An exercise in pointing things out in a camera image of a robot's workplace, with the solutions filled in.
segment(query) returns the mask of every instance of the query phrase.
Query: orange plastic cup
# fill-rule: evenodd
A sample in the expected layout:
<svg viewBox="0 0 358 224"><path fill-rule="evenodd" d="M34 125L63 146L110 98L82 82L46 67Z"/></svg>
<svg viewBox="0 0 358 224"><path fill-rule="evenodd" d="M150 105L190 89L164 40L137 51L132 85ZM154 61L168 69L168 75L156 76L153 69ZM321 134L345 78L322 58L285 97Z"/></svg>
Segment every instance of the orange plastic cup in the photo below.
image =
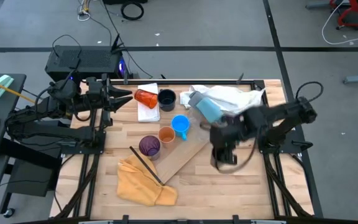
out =
<svg viewBox="0 0 358 224"><path fill-rule="evenodd" d="M161 141L163 147L170 148L173 146L175 139L175 131L171 127L162 127L158 131L158 139Z"/></svg>
<svg viewBox="0 0 358 224"><path fill-rule="evenodd" d="M135 92L135 100L153 109L157 105L157 94L147 92L144 90L137 90Z"/></svg>

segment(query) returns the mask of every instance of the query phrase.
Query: purple cup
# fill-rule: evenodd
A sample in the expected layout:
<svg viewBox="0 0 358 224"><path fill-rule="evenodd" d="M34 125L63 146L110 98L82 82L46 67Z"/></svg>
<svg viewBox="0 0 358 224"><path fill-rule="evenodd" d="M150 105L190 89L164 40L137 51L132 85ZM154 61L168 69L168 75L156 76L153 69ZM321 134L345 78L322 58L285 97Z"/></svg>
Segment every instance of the purple cup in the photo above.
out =
<svg viewBox="0 0 358 224"><path fill-rule="evenodd" d="M160 140L154 136L146 136L140 140L139 150L150 160L156 160L160 157Z"/></svg>

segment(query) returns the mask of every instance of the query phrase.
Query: red chair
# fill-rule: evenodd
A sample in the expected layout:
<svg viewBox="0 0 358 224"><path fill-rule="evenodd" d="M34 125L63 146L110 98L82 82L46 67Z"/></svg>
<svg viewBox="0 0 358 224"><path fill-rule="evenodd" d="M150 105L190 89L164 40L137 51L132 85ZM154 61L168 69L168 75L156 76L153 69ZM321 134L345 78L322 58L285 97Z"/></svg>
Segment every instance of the red chair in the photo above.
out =
<svg viewBox="0 0 358 224"><path fill-rule="evenodd" d="M337 8L338 0L330 0L330 6L335 9ZM349 4L343 4L337 10L339 13L338 27L337 30L342 27L353 27L358 29L358 0L349 0Z"/></svg>

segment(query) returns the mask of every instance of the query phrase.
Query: black cup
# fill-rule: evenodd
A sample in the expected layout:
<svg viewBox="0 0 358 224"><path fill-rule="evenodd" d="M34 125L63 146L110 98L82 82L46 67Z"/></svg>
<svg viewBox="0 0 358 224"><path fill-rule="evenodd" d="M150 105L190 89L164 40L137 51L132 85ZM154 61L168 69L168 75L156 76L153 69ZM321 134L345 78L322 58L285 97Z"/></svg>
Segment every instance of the black cup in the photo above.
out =
<svg viewBox="0 0 358 224"><path fill-rule="evenodd" d="M161 110L171 111L175 108L175 101L177 100L177 96L172 90L160 90L157 99Z"/></svg>

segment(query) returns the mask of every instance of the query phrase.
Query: white napkin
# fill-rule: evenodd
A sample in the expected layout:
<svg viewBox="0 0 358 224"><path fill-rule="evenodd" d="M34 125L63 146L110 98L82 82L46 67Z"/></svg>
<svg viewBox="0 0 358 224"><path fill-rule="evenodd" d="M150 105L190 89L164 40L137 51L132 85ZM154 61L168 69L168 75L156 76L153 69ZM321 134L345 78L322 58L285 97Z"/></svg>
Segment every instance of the white napkin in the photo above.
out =
<svg viewBox="0 0 358 224"><path fill-rule="evenodd" d="M190 108L188 102L190 101L190 94L194 91L199 91L204 96L210 98L221 110L238 114L250 107L259 106L265 89L261 91L253 90L244 92L231 86L214 86L208 88L204 85L192 85L189 91L180 93L180 104L185 105L186 109Z"/></svg>
<svg viewBox="0 0 358 224"><path fill-rule="evenodd" d="M139 85L137 86L139 90L148 91L151 93L158 94L158 86L156 83ZM160 109L158 104L155 105L153 109L150 109L148 106L144 105L141 102L137 102L137 120L139 122L151 122L160 120Z"/></svg>

